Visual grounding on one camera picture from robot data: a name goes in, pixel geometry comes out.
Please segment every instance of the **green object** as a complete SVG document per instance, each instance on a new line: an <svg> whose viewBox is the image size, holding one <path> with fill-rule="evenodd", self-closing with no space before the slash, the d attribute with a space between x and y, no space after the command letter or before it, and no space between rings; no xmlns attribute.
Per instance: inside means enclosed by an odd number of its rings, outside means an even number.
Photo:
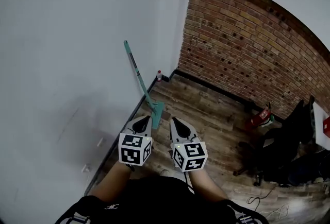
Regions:
<svg viewBox="0 0 330 224"><path fill-rule="evenodd" d="M158 126L159 126L161 114L163 112L164 102L160 102L160 101L153 102L151 100L151 98L150 98L150 96L148 94L148 91L146 90L146 87L144 85L144 82L143 82L142 76L141 76L141 74L139 72L139 69L136 66L134 57L132 55L132 51L130 50L130 47L129 47L128 42L126 40L124 41L124 45L125 45L126 52L127 52L128 56L130 57L130 59L132 60L133 66L134 66L135 71L136 71L136 73L138 75L138 79L140 81L142 90L143 90L143 92L145 94L145 98L146 98L146 100L147 100L147 102L149 104L149 107L152 110L151 118L153 119L153 129L157 129Z"/></svg>

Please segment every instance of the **person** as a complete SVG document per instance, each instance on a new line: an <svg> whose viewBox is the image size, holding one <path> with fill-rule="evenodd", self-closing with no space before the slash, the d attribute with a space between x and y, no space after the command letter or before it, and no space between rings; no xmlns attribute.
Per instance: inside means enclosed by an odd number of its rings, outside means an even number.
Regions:
<svg viewBox="0 0 330 224"><path fill-rule="evenodd" d="M56 224L140 219L143 222L177 222L182 219L189 223L209 219L207 222L225 224L268 223L260 214L230 201L205 169L189 172L194 193L180 179L152 176L130 180L131 172L126 164L116 162L90 195L70 207Z"/></svg>

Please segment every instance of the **white table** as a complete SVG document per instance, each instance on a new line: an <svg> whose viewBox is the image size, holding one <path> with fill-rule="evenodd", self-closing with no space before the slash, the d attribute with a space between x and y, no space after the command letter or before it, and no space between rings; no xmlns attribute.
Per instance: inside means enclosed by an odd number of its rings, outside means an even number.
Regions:
<svg viewBox="0 0 330 224"><path fill-rule="evenodd" d="M316 143L323 148L330 150L330 138L323 133L323 121L329 115L316 103L313 103L313 112L315 119L315 138Z"/></svg>

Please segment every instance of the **forearm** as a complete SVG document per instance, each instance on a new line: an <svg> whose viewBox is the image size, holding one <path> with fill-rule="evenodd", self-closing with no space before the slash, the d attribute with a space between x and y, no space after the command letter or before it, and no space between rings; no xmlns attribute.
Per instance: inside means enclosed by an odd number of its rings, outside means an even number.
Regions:
<svg viewBox="0 0 330 224"><path fill-rule="evenodd" d="M92 191L91 195L104 202L115 200L125 189L131 170L123 163L116 162L105 178Z"/></svg>
<svg viewBox="0 0 330 224"><path fill-rule="evenodd" d="M190 171L189 178L194 191L205 200L218 202L228 199L226 193L214 183L205 169Z"/></svg>

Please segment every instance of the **plastic bottle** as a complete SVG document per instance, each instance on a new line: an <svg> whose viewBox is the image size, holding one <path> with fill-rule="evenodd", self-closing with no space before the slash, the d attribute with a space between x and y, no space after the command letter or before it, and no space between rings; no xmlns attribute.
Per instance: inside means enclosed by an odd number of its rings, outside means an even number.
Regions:
<svg viewBox="0 0 330 224"><path fill-rule="evenodd" d="M161 71L158 70L157 75L156 75L157 82L161 82L161 76L162 76Z"/></svg>

